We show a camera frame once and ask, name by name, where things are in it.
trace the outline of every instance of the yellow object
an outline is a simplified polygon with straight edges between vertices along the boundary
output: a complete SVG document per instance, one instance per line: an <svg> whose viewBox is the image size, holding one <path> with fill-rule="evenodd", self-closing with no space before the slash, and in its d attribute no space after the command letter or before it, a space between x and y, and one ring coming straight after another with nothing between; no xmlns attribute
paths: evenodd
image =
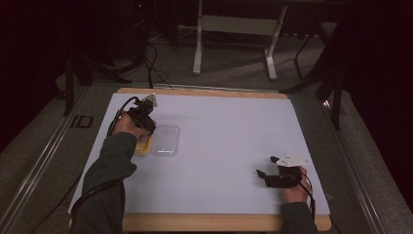
<svg viewBox="0 0 413 234"><path fill-rule="evenodd" d="M137 141L136 148L134 149L134 155L145 156L148 155L152 148L152 142L154 141L154 135L148 137L144 141Z"/></svg>

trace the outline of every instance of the gray carpet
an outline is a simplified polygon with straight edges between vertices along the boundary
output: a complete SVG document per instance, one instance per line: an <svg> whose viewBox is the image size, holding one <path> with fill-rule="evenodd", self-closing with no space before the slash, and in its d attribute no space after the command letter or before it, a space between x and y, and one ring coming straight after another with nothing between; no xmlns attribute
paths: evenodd
<svg viewBox="0 0 413 234"><path fill-rule="evenodd" d="M163 79L175 88L196 86L276 91L300 82L293 65L294 53L303 42L296 37L283 36L275 51L276 70L279 79L275 82L267 77L262 49L265 38L256 38L246 43L237 38L230 43L216 42L220 35L208 35L205 40L202 74L192 75L195 52L194 37L183 37L178 45L172 45L160 37L154 43L157 49L155 68ZM153 60L155 51L147 49L147 57ZM317 60L322 43L313 39L300 57L304 73ZM132 87L146 86L147 70L140 67L134 73L123 74L133 80ZM156 72L153 79L160 80ZM93 116L89 129L67 128L53 159L45 170L33 194L22 210L10 233L24 234L29 231L63 197L76 177L82 172L94 144L111 94L123 85L114 84L104 78L96 78L88 88L80 105L72 115ZM341 133L333 130L328 120L328 110L316 101L313 94L318 84L294 96L290 96L302 127L305 140L313 157L328 203L331 217L343 233L412 233L413 217L404 204L386 166L365 126L357 115L348 94L344 94L340 115ZM19 184L30 170L37 157L47 146L49 138L60 121L64 103L53 100L41 114L12 142L0 157L0 211L6 210ZM382 225L374 230L370 216L363 210L358 185L351 179L350 164L355 164L361 184L365 186L369 199ZM36 233L66 233L69 216L70 194L53 215ZM324 233L338 233L331 230Z"/></svg>

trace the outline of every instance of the sleeve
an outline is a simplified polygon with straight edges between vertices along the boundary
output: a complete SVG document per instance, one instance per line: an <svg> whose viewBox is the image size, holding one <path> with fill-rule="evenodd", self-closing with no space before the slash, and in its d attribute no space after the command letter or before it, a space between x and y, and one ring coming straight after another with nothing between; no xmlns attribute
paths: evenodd
<svg viewBox="0 0 413 234"><path fill-rule="evenodd" d="M107 182L131 176L136 165L131 162L136 137L118 133L108 137L99 158L85 174L82 194ZM122 233L125 188L119 183L88 198L78 209L70 233Z"/></svg>
<svg viewBox="0 0 413 234"><path fill-rule="evenodd" d="M315 234L316 224L306 203L284 204L282 209L281 234Z"/></svg>

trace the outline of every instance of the person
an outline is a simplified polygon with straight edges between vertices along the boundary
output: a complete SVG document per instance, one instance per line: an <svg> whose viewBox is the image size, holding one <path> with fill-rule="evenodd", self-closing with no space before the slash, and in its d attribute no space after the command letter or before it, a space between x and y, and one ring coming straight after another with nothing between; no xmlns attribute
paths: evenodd
<svg viewBox="0 0 413 234"><path fill-rule="evenodd" d="M125 187L122 180L136 170L131 157L137 140L147 134L148 131L133 124L127 113L121 115L112 135L104 141L99 158L85 174L82 195L93 195L84 200L75 211L72 209L70 234L123 232ZM300 170L303 174L306 173L305 169ZM309 188L304 176L301 182ZM94 193L102 185L104 188ZM286 188L282 193L286 202L281 206L282 234L317 233L306 204L308 194L298 185Z"/></svg>

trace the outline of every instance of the clear plastic lid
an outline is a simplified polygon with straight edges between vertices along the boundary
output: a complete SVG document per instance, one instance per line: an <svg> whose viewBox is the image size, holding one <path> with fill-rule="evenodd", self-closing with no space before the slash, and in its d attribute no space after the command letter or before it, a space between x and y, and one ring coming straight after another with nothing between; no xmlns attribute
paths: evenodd
<svg viewBox="0 0 413 234"><path fill-rule="evenodd" d="M174 125L160 125L155 130L152 147L154 156L176 156L178 150L179 128Z"/></svg>

